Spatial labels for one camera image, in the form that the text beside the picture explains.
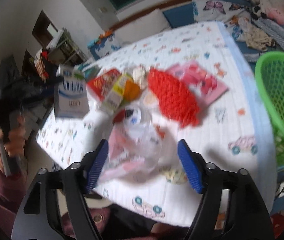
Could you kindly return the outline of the maroon left sleeve forearm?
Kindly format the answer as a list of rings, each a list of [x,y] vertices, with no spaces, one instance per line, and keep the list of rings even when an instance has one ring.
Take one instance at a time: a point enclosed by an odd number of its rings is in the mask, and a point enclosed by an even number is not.
[[[26,194],[27,173],[6,177],[0,170],[0,229],[11,236],[14,221],[20,204]]]

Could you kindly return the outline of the person's left hand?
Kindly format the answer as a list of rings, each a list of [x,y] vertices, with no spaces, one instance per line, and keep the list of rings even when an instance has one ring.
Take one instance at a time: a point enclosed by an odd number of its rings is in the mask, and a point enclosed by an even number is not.
[[[7,151],[10,157],[22,157],[24,156],[24,146],[25,146],[25,133],[26,129],[24,126],[25,118],[20,115],[17,117],[17,122],[19,126],[15,129],[10,130],[8,133],[8,142],[4,144],[4,149]],[[3,139],[3,131],[0,129],[0,140]],[[0,171],[4,173],[4,166],[2,162],[2,157],[0,154]]]

